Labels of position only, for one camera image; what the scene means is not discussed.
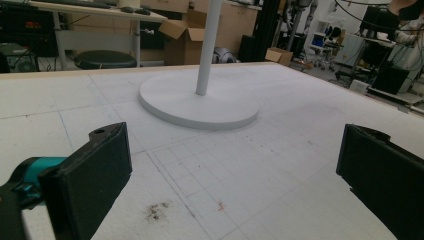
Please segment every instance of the cardboard box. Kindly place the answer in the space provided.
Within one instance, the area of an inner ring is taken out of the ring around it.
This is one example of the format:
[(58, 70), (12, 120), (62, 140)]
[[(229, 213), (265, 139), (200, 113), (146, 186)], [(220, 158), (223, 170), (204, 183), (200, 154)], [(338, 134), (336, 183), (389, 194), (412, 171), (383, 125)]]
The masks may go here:
[(205, 36), (206, 13), (189, 10), (186, 20), (166, 20), (159, 27), (165, 34), (165, 66), (197, 65)]
[[(194, 10), (206, 13), (209, 0), (196, 0)], [(243, 35), (253, 35), (258, 10), (232, 1), (223, 1), (215, 47), (228, 48), (238, 55)]]
[(276, 62), (284, 66), (289, 66), (292, 56), (292, 52), (280, 48), (268, 48), (266, 51), (265, 60)]

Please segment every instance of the desk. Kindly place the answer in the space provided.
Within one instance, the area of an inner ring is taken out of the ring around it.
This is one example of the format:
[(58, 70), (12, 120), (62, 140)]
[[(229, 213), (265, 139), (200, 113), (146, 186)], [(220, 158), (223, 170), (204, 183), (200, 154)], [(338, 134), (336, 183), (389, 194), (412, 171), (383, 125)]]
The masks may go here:
[[(166, 17), (153, 13), (150, 16), (121, 12), (119, 9), (99, 9), (54, 3), (29, 1), (29, 5), (53, 12), (57, 47), (62, 70), (66, 70), (65, 50), (117, 50), (134, 51), (137, 66), (140, 66), (140, 21), (162, 22)], [(134, 35), (115, 35), (62, 30), (59, 12), (82, 13), (107, 17), (125, 18), (135, 23)]]
[[(273, 63), (213, 65), (210, 81), (260, 103), (240, 129), (179, 127), (141, 106), (144, 81), (197, 71), (0, 74), (0, 183), (28, 157), (69, 156), (90, 131), (126, 121), (133, 174), (94, 240), (395, 239), (335, 173), (344, 125), (383, 131), (424, 157), (422, 117)], [(159, 220), (149, 218), (160, 203)], [(32, 239), (54, 239), (45, 207), (24, 215)]]
[[(350, 45), (352, 40), (355, 39), (354, 45)], [(370, 43), (378, 43), (379, 45), (386, 48), (393, 48), (396, 44), (389, 41), (374, 39), (374, 38), (364, 38), (357, 35), (347, 35), (347, 37), (343, 40), (342, 45), (344, 46), (342, 50), (337, 54), (336, 60), (340, 63), (352, 64), (352, 70), (350, 72), (336, 72), (336, 78), (339, 79), (340, 76), (347, 76), (351, 79), (355, 79), (357, 75), (355, 75), (356, 67), (358, 66), (360, 60), (362, 59), (363, 53), (365, 49), (369, 46)]]

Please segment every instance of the equipment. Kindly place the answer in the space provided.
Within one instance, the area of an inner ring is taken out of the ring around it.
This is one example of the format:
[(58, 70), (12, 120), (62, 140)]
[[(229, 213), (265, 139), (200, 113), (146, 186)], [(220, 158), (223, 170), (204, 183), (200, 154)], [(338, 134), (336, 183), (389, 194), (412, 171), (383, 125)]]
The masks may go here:
[(396, 66), (385, 67), (378, 72), (372, 87), (396, 95), (408, 74), (408, 70)]
[(336, 173), (397, 239), (424, 239), (424, 160), (365, 127), (345, 126)]
[(52, 13), (26, 3), (0, 1), (0, 43), (17, 43), (38, 57), (56, 57)]
[(236, 63), (237, 59), (227, 48), (215, 48), (213, 50), (212, 63)]
[(56, 239), (90, 239), (127, 184), (126, 123), (99, 128), (68, 158), (23, 161), (0, 187), (0, 239), (29, 239), (21, 211), (45, 202)]
[(395, 40), (395, 31), (399, 26), (399, 18), (387, 8), (368, 7), (362, 20), (359, 27), (361, 36), (364, 30), (367, 30), (367, 38), (376, 38), (377, 32), (381, 32), (387, 33), (389, 40)]
[[(306, 18), (305, 28), (303, 33), (308, 34), (309, 26), (311, 25), (312, 19), (314, 17), (315, 10), (318, 7), (318, 0), (289, 0), (285, 6), (286, 11), (284, 11), (284, 21), (287, 23), (287, 26), (291, 28), (289, 43), (287, 44), (286, 50), (290, 51), (294, 37), (296, 35), (296, 30), (299, 26), (300, 18), (302, 17), (302, 12), (309, 6), (309, 14)], [(295, 16), (294, 22), (291, 22), (292, 15)]]
[(0, 73), (38, 72), (37, 56), (16, 43), (0, 43)]

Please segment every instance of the shelf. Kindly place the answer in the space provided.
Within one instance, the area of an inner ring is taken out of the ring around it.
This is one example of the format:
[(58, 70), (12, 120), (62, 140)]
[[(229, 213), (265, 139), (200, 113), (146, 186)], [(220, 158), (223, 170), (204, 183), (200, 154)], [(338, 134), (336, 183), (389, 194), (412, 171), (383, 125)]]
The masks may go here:
[(314, 35), (325, 37), (325, 33), (314, 32)]

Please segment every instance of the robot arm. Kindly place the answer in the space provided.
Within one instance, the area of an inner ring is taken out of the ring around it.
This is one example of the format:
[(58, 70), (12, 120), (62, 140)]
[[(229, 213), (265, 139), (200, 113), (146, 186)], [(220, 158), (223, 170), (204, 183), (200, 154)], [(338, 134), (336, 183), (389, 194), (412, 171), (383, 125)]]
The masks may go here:
[(293, 25), (293, 5), (292, 2), (295, 2), (295, 0), (289, 0), (286, 2), (286, 5), (284, 6), (284, 12), (283, 12), (283, 22), (287, 25), (287, 29), (291, 30)]
[(315, 10), (318, 7), (318, 0), (313, 0), (311, 7), (309, 8), (309, 14), (306, 18), (305, 28), (303, 30), (304, 34), (307, 34), (309, 31), (309, 27), (311, 26), (312, 19), (314, 18)]

